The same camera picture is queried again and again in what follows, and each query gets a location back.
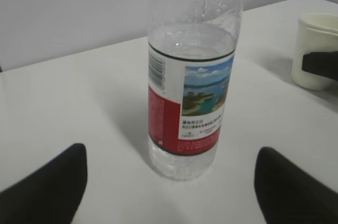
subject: water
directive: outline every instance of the water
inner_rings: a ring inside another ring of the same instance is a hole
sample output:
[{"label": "water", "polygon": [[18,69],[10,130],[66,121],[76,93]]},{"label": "water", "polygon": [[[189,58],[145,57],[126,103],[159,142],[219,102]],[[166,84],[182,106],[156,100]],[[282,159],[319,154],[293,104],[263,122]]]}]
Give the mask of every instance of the water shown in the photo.
[{"label": "water", "polygon": [[[163,26],[151,31],[149,42],[163,53],[188,59],[217,58],[232,52],[236,47],[235,39],[228,32],[208,23]],[[200,89],[189,89],[184,94],[198,91]],[[205,101],[200,107],[199,111],[208,112],[224,90],[220,86],[212,86],[203,89],[203,92],[216,93],[213,99]],[[164,176],[174,180],[189,180],[203,174],[212,164],[216,149],[217,144],[199,155],[177,156],[160,149],[149,137],[149,153],[154,166]]]}]

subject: plastic water bottle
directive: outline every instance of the plastic water bottle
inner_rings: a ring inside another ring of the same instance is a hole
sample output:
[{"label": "plastic water bottle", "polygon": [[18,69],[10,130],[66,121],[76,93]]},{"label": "plastic water bottle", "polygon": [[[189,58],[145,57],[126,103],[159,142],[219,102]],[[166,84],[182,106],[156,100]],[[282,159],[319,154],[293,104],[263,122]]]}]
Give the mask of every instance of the plastic water bottle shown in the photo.
[{"label": "plastic water bottle", "polygon": [[193,179],[215,157],[242,0],[150,4],[150,156],[163,175]]}]

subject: white table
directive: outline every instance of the white table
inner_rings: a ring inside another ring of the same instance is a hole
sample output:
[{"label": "white table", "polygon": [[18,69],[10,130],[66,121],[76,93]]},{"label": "white table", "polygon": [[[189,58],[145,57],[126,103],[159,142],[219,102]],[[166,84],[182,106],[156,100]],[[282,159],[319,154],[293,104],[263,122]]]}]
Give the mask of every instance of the white table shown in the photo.
[{"label": "white table", "polygon": [[338,94],[289,77],[305,12],[338,14],[338,5],[291,0],[244,12],[218,154],[189,182],[148,166],[146,38],[1,73],[0,190],[83,142],[89,182],[75,224],[264,223],[253,186],[262,146],[338,191]]}]

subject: water in photo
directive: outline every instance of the water in photo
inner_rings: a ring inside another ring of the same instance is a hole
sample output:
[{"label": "water in photo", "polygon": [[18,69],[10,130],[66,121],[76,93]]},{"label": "water in photo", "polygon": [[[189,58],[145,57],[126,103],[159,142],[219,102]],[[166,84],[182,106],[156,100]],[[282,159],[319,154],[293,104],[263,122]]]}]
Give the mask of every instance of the water in photo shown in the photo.
[{"label": "water in photo", "polygon": [[200,116],[226,101],[233,58],[206,67],[185,67],[182,116]]}]

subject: white mug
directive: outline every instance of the white mug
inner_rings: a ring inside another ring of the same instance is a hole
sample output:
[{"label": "white mug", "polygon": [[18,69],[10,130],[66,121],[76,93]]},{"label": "white mug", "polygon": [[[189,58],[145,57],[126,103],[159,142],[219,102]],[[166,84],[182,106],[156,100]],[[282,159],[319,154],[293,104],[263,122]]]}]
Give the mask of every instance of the white mug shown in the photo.
[{"label": "white mug", "polygon": [[299,18],[296,55],[292,66],[293,81],[303,88],[323,90],[333,80],[302,71],[303,56],[311,52],[338,51],[338,16],[305,14]]}]

